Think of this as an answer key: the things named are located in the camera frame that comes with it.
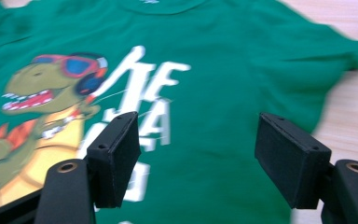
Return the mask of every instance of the t-shirt sleeve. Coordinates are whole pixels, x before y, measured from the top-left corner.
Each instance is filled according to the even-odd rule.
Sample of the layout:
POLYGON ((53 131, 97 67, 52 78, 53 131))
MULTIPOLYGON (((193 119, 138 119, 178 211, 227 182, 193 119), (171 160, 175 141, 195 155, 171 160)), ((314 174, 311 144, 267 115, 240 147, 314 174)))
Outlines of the t-shirt sleeve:
POLYGON ((249 17, 248 55, 264 109, 312 131, 325 95, 345 71, 358 69, 358 41, 277 1, 254 2, 249 17))

